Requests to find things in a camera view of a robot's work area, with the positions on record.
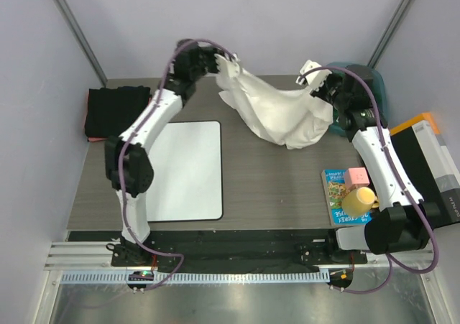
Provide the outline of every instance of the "white cloth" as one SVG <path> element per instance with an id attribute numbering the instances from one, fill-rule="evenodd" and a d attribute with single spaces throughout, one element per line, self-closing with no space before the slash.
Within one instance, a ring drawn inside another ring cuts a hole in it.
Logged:
<path id="1" fill-rule="evenodd" d="M 220 72 L 216 82 L 224 89 L 220 97 L 238 111 L 261 139 L 285 144 L 288 149 L 303 148 L 319 141 L 332 124 L 332 106 L 312 97 L 313 89 L 309 86 L 298 91 L 279 91 L 247 72 L 237 61 L 217 58 Z M 326 78 L 327 73 L 319 75 Z"/>

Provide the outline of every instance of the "blue book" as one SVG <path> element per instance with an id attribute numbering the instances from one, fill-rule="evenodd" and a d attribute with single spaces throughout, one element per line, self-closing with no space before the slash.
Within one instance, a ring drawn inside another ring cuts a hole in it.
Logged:
<path id="1" fill-rule="evenodd" d="M 352 218 L 342 209 L 342 199 L 349 192 L 345 187 L 345 172 L 346 170 L 324 170 L 321 173 L 331 224 L 332 226 L 365 225 L 371 221 L 369 213 L 358 218 Z"/>

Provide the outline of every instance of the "pink block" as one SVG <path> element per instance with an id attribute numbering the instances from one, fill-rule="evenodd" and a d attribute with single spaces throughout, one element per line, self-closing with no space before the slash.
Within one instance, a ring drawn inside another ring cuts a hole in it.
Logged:
<path id="1" fill-rule="evenodd" d="M 349 168 L 344 174 L 344 180 L 348 190 L 369 185 L 369 177 L 364 167 Z"/>

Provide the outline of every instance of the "gray wall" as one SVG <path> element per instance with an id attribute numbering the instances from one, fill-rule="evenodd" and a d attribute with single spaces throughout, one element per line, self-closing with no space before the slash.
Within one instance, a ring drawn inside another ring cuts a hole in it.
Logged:
<path id="1" fill-rule="evenodd" d="M 449 151 L 460 167 L 459 0 L 415 0 L 377 66 L 390 101 L 390 124 L 434 112 Z M 441 259 L 436 273 L 455 323 L 460 321 L 460 225 L 436 231 Z"/>
<path id="2" fill-rule="evenodd" d="M 399 0 L 68 0 L 108 78 L 160 76 L 175 42 L 205 37 L 257 75 L 367 63 Z"/>
<path id="3" fill-rule="evenodd" d="M 52 0 L 0 0 L 0 321 L 28 323 L 83 166 L 99 86 Z"/>

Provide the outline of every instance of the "folded black cloth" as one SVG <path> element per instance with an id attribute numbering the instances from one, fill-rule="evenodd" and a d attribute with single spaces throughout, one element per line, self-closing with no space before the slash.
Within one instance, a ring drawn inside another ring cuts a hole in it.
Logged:
<path id="1" fill-rule="evenodd" d="M 149 87 L 90 89 L 85 135 L 88 138 L 118 136 L 128 129 L 151 99 Z"/>

